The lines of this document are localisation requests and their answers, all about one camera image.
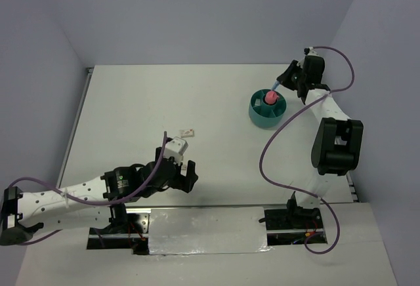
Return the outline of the blue correction tape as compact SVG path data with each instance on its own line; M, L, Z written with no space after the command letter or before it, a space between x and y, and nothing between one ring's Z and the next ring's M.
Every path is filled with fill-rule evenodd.
M280 86L280 83L276 81L273 86L271 87L271 91L275 91Z

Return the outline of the pink-capped marker tube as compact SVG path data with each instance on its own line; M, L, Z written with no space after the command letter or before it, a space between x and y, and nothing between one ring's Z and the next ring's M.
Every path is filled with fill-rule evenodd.
M276 91L268 91L265 94L264 102L267 105L272 106L272 105L275 105L277 103L278 99L279 99L279 95L277 94Z

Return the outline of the white staples box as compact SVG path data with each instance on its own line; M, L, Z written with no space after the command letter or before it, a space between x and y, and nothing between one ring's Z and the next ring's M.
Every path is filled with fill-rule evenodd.
M194 129L181 129L179 131L181 138L194 137Z

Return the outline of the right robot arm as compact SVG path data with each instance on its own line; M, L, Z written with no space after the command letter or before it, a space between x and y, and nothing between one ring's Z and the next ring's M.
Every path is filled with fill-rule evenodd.
M313 176L303 192L295 190L287 201L285 220L293 228L319 216L320 199L331 187L328 176L346 175L358 166L360 158L364 125L344 113L333 99L332 90L322 83L325 66L325 60L314 49L307 48L302 60L292 61L277 77L280 85L296 91L302 103L311 106L318 122L310 154Z

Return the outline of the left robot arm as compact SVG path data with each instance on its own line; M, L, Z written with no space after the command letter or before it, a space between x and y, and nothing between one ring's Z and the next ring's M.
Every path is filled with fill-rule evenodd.
M49 186L43 192L23 192L14 181L3 194L1 245L31 245L36 233L100 228L100 222L119 233L128 227L127 203L169 188L189 193L197 180L194 161L184 164L163 157L147 165L118 167L75 186Z

